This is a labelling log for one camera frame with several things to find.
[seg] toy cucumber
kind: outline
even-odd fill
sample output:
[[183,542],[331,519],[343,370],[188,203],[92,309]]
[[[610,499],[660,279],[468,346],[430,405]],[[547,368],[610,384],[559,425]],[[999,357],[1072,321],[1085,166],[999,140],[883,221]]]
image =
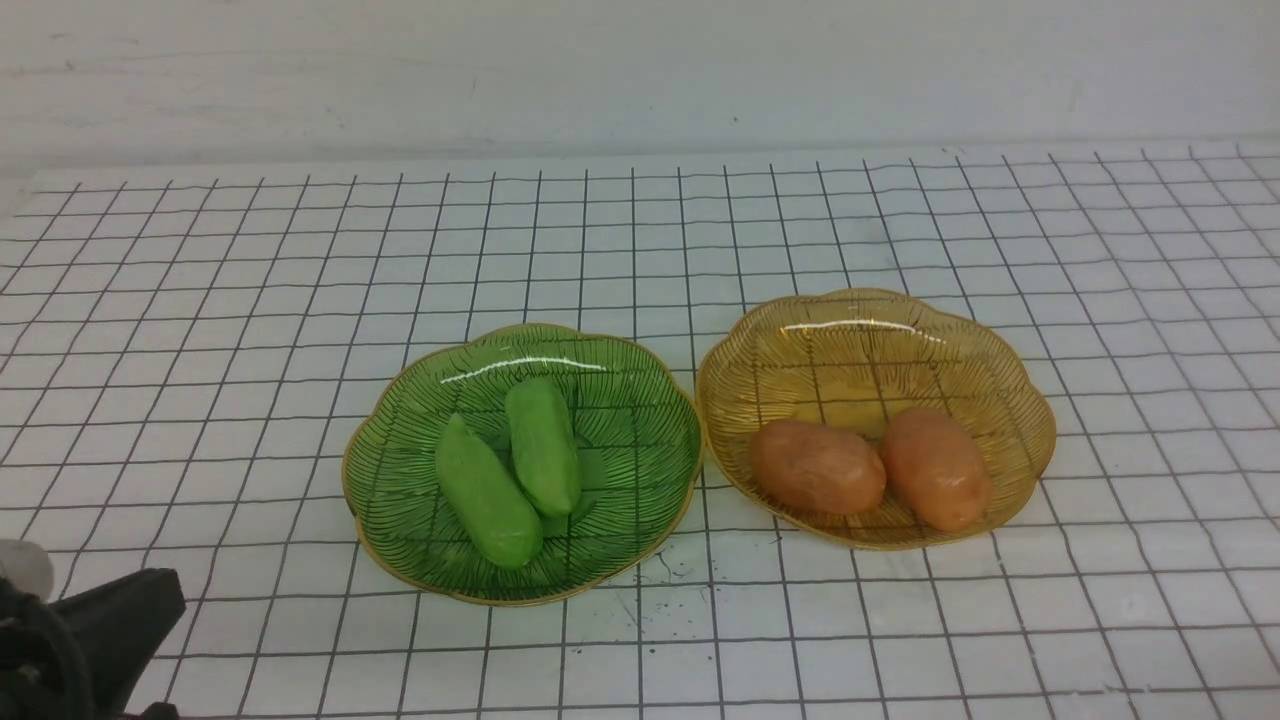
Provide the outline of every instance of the toy cucumber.
[[524,568],[543,548],[541,519],[498,456],[454,414],[435,446],[440,492],[490,562]]
[[604,492],[604,456],[594,447],[580,447],[577,450],[579,474],[582,479],[582,497],[577,501],[577,507],[567,518],[543,518],[543,537],[562,538],[568,534],[570,525],[576,525],[582,518],[595,507],[595,501]]
[[564,396],[549,379],[532,378],[511,388],[504,405],[512,465],[529,501],[548,518],[573,512],[582,482]]

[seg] white wall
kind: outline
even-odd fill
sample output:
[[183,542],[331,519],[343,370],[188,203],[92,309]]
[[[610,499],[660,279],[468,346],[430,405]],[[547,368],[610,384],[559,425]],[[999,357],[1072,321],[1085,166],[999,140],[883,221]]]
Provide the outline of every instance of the white wall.
[[1280,132],[1280,0],[5,0],[0,168]]

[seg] grid line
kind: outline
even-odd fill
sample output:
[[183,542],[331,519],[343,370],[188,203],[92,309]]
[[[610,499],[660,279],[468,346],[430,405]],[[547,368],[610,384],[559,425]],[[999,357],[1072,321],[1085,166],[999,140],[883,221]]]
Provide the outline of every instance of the grid line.
[[[0,224],[0,527],[51,551],[63,593],[166,565],[192,601],[133,705],[210,720],[841,702],[980,716],[993,701],[1057,720],[1137,716],[1152,697],[1270,711],[1274,147],[525,168],[86,176]],[[690,387],[742,313],[849,286],[993,328],[1044,391],[1059,451],[989,538],[831,547],[708,465],[701,507],[655,557],[544,610],[431,600],[361,555],[340,454],[415,357],[556,322],[636,340]],[[829,368],[806,360],[790,370]]]

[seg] yellow plate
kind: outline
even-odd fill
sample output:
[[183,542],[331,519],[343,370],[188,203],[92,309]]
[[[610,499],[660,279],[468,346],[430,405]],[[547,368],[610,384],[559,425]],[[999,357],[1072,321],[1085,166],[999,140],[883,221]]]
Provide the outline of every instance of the yellow plate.
[[[973,320],[884,290],[760,305],[707,355],[696,389],[708,446],[730,482],[780,518],[869,550],[954,542],[1007,523],[1030,498],[1057,441],[1053,413],[1009,343]],[[995,480],[986,515],[964,530],[924,525],[892,492],[873,512],[824,515],[782,506],[755,483],[748,442],[771,420],[820,421],[874,443],[887,418],[915,405],[963,424]]]

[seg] green plate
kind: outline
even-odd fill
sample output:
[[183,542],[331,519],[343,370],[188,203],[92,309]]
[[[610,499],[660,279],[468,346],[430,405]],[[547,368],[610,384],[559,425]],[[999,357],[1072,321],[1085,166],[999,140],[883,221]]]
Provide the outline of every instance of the green plate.
[[[564,393],[591,503],[572,523],[548,524],[529,565],[502,570],[471,546],[439,493],[435,442],[457,411],[504,456],[503,397],[534,375]],[[527,324],[404,368],[351,438],[342,479],[361,543],[393,575],[471,602],[531,605],[585,591],[657,550],[689,507],[701,456],[694,404],[652,352]]]

